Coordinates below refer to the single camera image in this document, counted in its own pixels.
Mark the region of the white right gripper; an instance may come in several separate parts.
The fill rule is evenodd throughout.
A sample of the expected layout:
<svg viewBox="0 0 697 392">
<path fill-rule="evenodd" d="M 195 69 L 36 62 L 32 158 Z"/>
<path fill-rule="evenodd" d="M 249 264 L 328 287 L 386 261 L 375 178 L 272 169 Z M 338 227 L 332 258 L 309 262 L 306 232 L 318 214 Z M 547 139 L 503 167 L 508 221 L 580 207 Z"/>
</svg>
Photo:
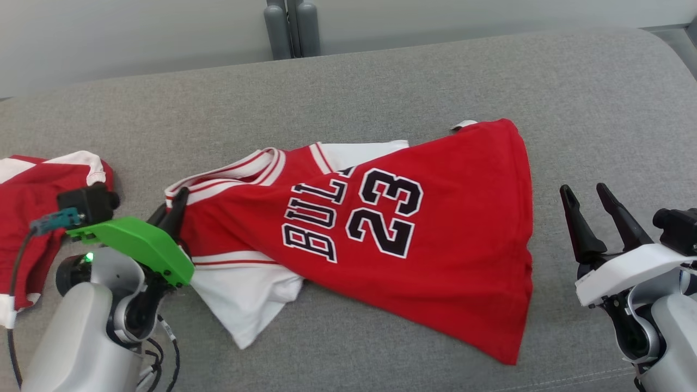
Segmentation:
<svg viewBox="0 0 697 392">
<path fill-rule="evenodd" d="M 627 253 L 607 261 L 575 282 L 577 298 L 582 306 L 598 305 L 603 296 L 617 295 L 696 260 L 696 256 L 681 255 L 665 245 L 654 243 L 605 183 L 598 183 L 596 191 L 603 208 L 612 216 L 624 244 L 623 252 Z M 580 202 L 570 186 L 560 187 L 560 197 L 576 261 L 594 263 L 605 254 L 607 246 L 595 236 L 583 217 Z"/>
</svg>

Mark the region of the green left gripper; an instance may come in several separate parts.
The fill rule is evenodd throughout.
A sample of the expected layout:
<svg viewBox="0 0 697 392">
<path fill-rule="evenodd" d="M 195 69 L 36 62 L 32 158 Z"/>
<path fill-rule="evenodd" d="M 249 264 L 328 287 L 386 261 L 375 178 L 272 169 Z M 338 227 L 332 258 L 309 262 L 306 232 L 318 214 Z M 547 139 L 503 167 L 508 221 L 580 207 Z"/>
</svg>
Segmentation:
<svg viewBox="0 0 697 392">
<path fill-rule="evenodd" d="M 189 196 L 181 188 L 171 200 L 169 211 L 160 204 L 147 223 L 135 217 L 122 217 L 82 228 L 68 229 L 67 235 L 85 243 L 102 243 L 147 266 L 174 287 L 187 286 L 194 264 L 180 248 L 182 223 Z"/>
</svg>

